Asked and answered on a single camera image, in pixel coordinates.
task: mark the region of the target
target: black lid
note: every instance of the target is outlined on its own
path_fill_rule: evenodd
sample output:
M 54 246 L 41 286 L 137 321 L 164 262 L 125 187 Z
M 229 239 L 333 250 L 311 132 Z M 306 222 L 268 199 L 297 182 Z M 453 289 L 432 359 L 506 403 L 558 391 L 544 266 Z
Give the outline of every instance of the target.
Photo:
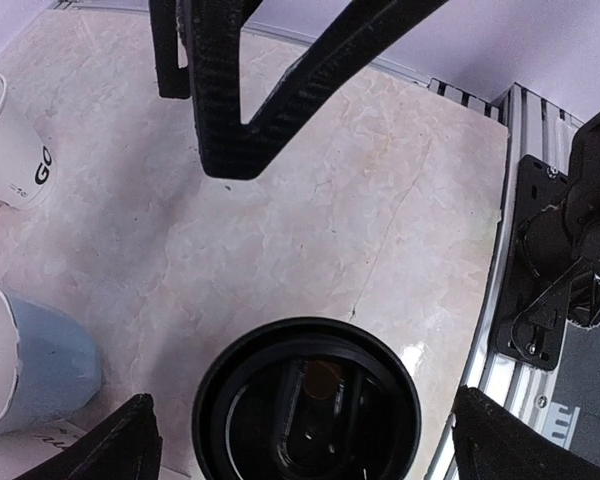
M 420 424 L 388 347 L 344 322 L 298 318 L 220 355 L 198 390 L 193 440 L 208 480 L 397 480 Z

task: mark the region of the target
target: blue cup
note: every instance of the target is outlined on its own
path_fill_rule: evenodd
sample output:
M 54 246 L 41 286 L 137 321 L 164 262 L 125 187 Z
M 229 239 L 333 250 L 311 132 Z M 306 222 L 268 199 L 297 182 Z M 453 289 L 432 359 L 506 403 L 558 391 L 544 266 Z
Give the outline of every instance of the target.
M 0 289 L 0 433 L 67 418 L 101 384 L 100 353 L 84 328 Z

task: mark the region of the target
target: marble tabletop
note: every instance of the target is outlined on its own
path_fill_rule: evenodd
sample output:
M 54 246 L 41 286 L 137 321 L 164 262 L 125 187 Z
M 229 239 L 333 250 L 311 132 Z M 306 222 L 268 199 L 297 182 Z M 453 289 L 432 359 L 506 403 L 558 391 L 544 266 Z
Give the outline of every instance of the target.
M 303 49 L 243 35 L 244 116 Z M 0 204 L 0 282 L 76 318 L 102 348 L 90 428 L 154 396 L 163 464 L 202 479 L 198 382 L 250 329 L 352 322 L 415 379 L 422 479 L 470 349 L 493 252 L 507 131 L 365 69 L 257 180 L 205 177 L 190 101 L 157 95 L 146 15 L 47 11 L 0 58 L 59 164 L 45 203 Z

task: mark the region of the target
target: white wall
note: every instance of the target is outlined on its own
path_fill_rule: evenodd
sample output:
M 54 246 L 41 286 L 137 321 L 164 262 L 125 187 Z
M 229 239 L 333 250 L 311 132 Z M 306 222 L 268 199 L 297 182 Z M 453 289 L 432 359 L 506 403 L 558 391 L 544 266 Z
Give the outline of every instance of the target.
M 53 0 L 0 0 L 0 52 Z
M 317 36 L 348 0 L 265 0 L 254 20 Z M 383 57 L 486 100 L 514 82 L 600 110 L 600 0 L 450 0 Z

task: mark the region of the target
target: round black container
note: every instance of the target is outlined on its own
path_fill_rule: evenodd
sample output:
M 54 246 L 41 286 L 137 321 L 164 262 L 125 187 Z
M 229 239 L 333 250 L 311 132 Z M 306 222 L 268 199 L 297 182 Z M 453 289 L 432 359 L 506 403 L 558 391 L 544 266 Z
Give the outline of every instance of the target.
M 213 363 L 193 408 L 207 480 L 401 480 L 420 403 L 400 359 L 348 323 L 258 328 Z

